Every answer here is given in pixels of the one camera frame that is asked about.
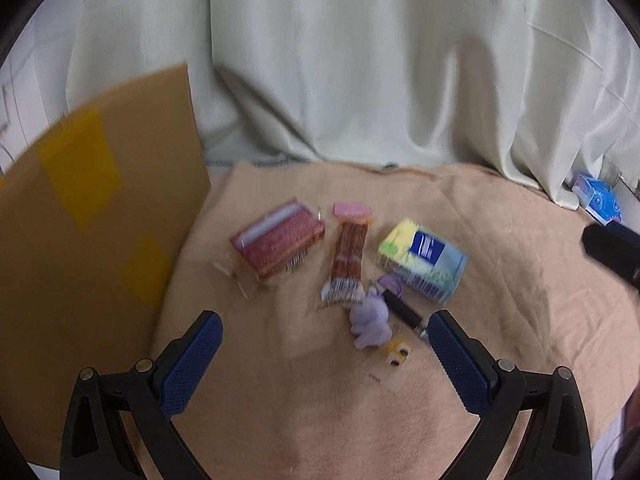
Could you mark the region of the tissue pack yellow blue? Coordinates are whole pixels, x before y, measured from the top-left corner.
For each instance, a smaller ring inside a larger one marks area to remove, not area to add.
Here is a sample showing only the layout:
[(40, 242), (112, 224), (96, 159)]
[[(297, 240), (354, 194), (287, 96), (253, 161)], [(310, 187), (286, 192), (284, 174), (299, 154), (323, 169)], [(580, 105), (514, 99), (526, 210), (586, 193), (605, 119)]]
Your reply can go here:
[(378, 265), (435, 304), (456, 292), (469, 256), (410, 219), (404, 219), (378, 244)]

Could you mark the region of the black pen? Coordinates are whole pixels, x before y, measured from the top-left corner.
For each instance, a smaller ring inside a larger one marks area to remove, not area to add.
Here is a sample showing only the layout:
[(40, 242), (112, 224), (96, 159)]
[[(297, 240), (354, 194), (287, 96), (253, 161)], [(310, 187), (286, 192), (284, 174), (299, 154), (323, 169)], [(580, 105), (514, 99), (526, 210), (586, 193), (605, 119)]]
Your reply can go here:
[(424, 344), (428, 344), (426, 319), (388, 289), (382, 292), (382, 298), (388, 310), (390, 310), (400, 322), (403, 322), (405, 326), (409, 327)]

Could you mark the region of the purple plush toy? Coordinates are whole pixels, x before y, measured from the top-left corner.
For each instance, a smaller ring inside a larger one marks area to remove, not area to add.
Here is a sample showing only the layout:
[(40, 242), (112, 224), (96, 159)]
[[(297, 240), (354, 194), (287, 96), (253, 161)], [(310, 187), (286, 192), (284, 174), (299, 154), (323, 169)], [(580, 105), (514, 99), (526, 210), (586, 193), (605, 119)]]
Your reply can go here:
[(353, 304), (349, 309), (350, 332), (355, 336), (356, 350), (380, 348), (390, 342), (393, 331), (388, 324), (390, 311), (382, 296), (374, 289), (360, 304)]

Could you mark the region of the red sausage snack packet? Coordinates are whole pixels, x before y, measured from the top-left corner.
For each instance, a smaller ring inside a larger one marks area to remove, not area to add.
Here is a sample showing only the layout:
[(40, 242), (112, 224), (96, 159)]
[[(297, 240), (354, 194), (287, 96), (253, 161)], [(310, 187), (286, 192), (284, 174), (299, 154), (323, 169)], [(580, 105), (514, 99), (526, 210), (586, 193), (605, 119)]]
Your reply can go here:
[(361, 304), (366, 296), (362, 282), (362, 258), (372, 210), (357, 202), (335, 202), (333, 217), (338, 223), (337, 239), (329, 278), (320, 298), (325, 306)]

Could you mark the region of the red cracker packet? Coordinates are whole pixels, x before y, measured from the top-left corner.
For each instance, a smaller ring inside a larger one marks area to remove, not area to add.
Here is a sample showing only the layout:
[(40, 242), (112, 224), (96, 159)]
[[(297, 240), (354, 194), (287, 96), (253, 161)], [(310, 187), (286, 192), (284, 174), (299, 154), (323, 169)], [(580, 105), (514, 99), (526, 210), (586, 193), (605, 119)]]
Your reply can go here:
[(299, 266), (325, 235), (320, 214), (292, 198), (232, 235), (231, 252), (215, 259), (213, 266), (237, 281), (246, 273), (270, 286)]

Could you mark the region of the blue tissue package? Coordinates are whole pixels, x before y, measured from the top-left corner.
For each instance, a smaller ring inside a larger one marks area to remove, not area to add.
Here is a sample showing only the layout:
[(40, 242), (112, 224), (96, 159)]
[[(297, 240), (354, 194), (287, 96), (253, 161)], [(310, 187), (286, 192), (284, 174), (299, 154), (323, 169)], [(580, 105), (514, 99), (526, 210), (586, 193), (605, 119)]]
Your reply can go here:
[(602, 226), (623, 220), (620, 204), (612, 188), (604, 181), (588, 174), (578, 174), (574, 177), (572, 191), (578, 197), (579, 205)]

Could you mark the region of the small yellow eraser toy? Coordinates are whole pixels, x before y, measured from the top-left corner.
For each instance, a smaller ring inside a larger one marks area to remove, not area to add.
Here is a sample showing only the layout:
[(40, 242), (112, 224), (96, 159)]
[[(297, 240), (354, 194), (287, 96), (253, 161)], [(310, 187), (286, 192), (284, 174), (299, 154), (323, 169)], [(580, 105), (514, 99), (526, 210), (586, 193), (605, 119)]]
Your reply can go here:
[(370, 357), (368, 374), (381, 386), (398, 391), (406, 379), (406, 363), (412, 348), (405, 338), (395, 336)]

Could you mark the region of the pale green curtain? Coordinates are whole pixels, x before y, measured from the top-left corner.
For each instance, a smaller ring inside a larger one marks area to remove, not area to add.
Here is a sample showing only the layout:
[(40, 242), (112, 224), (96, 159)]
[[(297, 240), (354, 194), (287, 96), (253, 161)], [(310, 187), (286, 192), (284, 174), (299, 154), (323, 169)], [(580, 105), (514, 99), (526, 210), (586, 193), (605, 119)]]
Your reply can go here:
[(474, 162), (577, 202), (639, 175), (639, 48), (606, 0), (84, 0), (66, 100), (186, 64), (225, 165)]

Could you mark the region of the cardboard box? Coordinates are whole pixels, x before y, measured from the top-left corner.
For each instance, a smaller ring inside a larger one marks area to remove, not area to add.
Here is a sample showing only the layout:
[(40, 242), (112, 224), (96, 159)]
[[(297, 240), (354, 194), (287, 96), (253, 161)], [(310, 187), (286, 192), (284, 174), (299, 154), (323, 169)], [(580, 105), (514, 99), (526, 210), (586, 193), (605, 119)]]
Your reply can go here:
[(1, 180), (1, 416), (56, 467), (78, 373), (149, 352), (182, 244), (209, 191), (178, 65), (63, 117)]

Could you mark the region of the beige table cloth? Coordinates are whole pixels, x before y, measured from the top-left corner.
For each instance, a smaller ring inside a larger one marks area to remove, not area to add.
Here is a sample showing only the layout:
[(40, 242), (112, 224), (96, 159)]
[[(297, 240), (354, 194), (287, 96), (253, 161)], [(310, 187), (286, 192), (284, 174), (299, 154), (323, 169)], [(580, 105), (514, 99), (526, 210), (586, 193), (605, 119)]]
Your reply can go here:
[(229, 240), (297, 198), (328, 214), (339, 200), (372, 210), (363, 274), (378, 244), (411, 219), (469, 257), (448, 309), (498, 358), (523, 370), (575, 374), (591, 437), (601, 437), (639, 379), (639, 297), (588, 259), (588, 217), (470, 165), (380, 171), (342, 164), (212, 175), (183, 246), (155, 348), (216, 311), (224, 341), (186, 411), (183, 439), (215, 479), (435, 479), (476, 420), (438, 359), (414, 344), (392, 390), (368, 373), (346, 312), (326, 307), (333, 235), (291, 274), (260, 286)]

